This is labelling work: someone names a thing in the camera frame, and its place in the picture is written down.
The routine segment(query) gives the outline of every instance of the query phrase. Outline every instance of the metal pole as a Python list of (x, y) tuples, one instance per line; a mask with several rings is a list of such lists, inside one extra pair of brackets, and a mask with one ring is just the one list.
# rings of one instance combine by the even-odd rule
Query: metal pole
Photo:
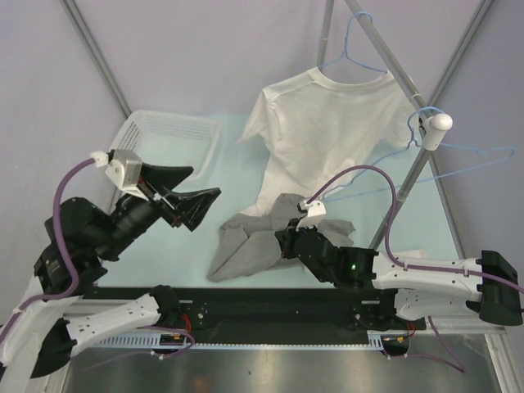
[[(357, 12), (361, 12), (363, 10), (356, 0), (346, 0), (346, 3), (350, 8), (351, 12), (353, 12), (353, 14), (356, 14)], [(427, 106), (425, 101), (422, 99), (422, 96), (418, 92), (417, 88), (415, 87), (411, 79), (408, 77), (408, 75), (405, 73), (399, 61), (396, 60), (395, 55), (384, 42), (381, 35), (377, 32), (377, 29), (375, 29), (373, 23), (371, 23), (369, 18), (364, 16), (359, 17), (357, 19), (366, 35), (369, 37), (369, 40), (371, 41), (375, 49), (377, 49), (378, 54), (386, 63), (388, 70), (393, 74), (393, 76), (395, 76), (397, 83), (402, 88), (402, 91), (404, 92), (408, 100), (413, 104), (413, 106), (416, 109), (420, 109)], [(430, 115), (431, 114), (428, 113), (422, 113), (420, 116), (423, 119), (426, 119)], [(369, 248), (377, 249), (380, 246), (382, 240), (384, 240), (384, 237), (386, 235), (386, 228), (390, 215), (396, 216), (398, 214), (400, 208), (402, 207), (406, 198), (411, 192), (413, 185), (415, 184), (415, 182), (417, 182), (420, 173), (424, 169), (424, 166), (426, 166), (430, 157), (431, 151), (428, 151), (424, 148), (420, 150), (420, 152), (417, 155), (417, 158), (415, 158), (415, 161), (413, 162), (413, 165), (411, 166), (411, 169), (409, 170), (397, 194), (397, 203), (395, 211), (391, 211), (390, 209), (387, 212), (387, 215), (386, 217), (384, 217), (384, 220), (378, 227), (378, 230), (375, 233), (375, 236), (373, 237), (373, 240), (371, 241)]]
[(317, 67), (322, 71), (322, 64), (326, 60), (326, 49), (328, 48), (329, 28), (333, 15), (333, 4), (335, 0), (326, 0), (326, 11), (324, 12), (324, 22), (322, 23), (322, 33), (320, 35), (320, 44), (318, 46)]
[(125, 101), (124, 94), (120, 90), (119, 85), (116, 83), (115, 76), (111, 72), (111, 69), (107, 65), (106, 58), (102, 54), (102, 51), (98, 47), (97, 41), (93, 37), (91, 30), (86, 23), (82, 12), (80, 11), (75, 0), (61, 0), (64, 6), (65, 12), (69, 16), (71, 23), (73, 24), (76, 32), (79, 34), (80, 39), (87, 48), (89, 55), (93, 59), (95, 66), (100, 72), (100, 76), (104, 79), (106, 86), (109, 88), (111, 96), (115, 99), (119, 106), (122, 114), (127, 119), (131, 115), (128, 103)]
[[(472, 42), (475, 37), (478, 35), (481, 27), (483, 26), (485, 20), (488, 18), (491, 9), (495, 0), (483, 0), (479, 4), (473, 18), (470, 20), (468, 27), (466, 28), (462, 38), (460, 39), (460, 44), (457, 46), (453, 56), (449, 60), (448, 65), (442, 77), (439, 80), (439, 83), (436, 85), (436, 89), (429, 99), (430, 106), (438, 106), (439, 101), (444, 95), (446, 89), (449, 86), (450, 81), (453, 79), (456, 71), (461, 66), (466, 54), (469, 51), (469, 48), (472, 46)], [(433, 154), (430, 159), (431, 169), (435, 176), (440, 174), (439, 168), (442, 166), (440, 162), (440, 156), (438, 151), (436, 154)], [(465, 242), (461, 236), (457, 221), (455, 220), (454, 209), (449, 203), (449, 196), (446, 190), (445, 184), (441, 178), (438, 178), (435, 181), (436, 188), (439, 192), (440, 198), (442, 200), (442, 205), (444, 206), (445, 216), (449, 223), (449, 229), (451, 230), (451, 236), (453, 238), (455, 247), (457, 248), (458, 257), (460, 259), (467, 258), (467, 255), (470, 255), (469, 250), (466, 249)]]

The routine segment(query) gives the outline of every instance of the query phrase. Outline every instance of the white plastic basket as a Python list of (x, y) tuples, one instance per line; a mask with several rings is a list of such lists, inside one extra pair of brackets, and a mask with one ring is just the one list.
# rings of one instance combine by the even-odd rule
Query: white plastic basket
[(156, 111), (135, 111), (125, 121), (111, 149), (132, 150), (143, 162), (192, 166), (187, 180), (200, 178), (215, 153), (219, 127), (210, 120)]

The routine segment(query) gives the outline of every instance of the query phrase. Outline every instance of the white sphere knob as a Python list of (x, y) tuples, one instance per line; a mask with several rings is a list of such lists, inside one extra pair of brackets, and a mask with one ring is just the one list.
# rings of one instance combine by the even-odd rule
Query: white sphere knob
[(446, 113), (439, 113), (434, 115), (431, 119), (431, 125), (436, 129), (447, 131), (453, 126), (453, 119)]

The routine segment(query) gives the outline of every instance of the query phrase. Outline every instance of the blue wire hanger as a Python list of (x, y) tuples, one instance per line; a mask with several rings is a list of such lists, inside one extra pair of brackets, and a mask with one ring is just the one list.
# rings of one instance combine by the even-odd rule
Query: blue wire hanger
[(344, 52), (342, 52), (342, 54), (336, 58), (335, 60), (331, 60), (331, 61), (328, 61), (322, 65), (319, 65), (318, 68), (321, 70), (323, 67), (325, 66), (329, 66), (330, 64), (333, 64), (339, 60), (342, 60), (343, 58), (346, 58), (347, 60), (350, 60), (350, 61), (353, 61), (356, 65), (358, 66), (362, 66), (363, 68), (367, 68), (368, 70), (373, 70), (373, 71), (378, 71), (378, 72), (383, 72), (383, 73), (386, 73), (387, 70), (382, 70), (380, 68), (375, 68), (375, 67), (372, 67), (370, 65), (365, 65), (364, 63), (358, 61), (358, 60), (355, 60), (353, 58), (351, 58), (351, 56), (349, 55), (348, 53), (348, 44), (349, 44), (349, 41), (350, 41), (350, 27), (351, 27), (351, 22), (353, 21), (353, 19), (357, 16), (361, 16), (361, 15), (366, 15), (368, 16), (369, 20), (371, 21), (371, 23), (373, 23), (373, 17), (371, 16), (371, 14), (369, 12), (366, 12), (366, 11), (361, 11), (361, 12), (357, 12), (356, 14), (354, 14), (350, 20), (347, 22), (347, 28), (346, 28), (346, 36), (344, 37)]

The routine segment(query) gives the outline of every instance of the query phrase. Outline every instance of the gray cloth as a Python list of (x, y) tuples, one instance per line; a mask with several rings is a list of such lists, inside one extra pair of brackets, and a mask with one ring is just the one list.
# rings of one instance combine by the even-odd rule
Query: gray cloth
[[(219, 249), (207, 278), (219, 282), (300, 264), (298, 259), (285, 260), (281, 257), (275, 231), (285, 229), (290, 219), (301, 216), (297, 206), (303, 200), (304, 197), (300, 195), (282, 194), (268, 215), (234, 215), (220, 227)], [(341, 219), (325, 219), (318, 225), (318, 231), (339, 247), (353, 246), (348, 236), (354, 230), (352, 223)]]

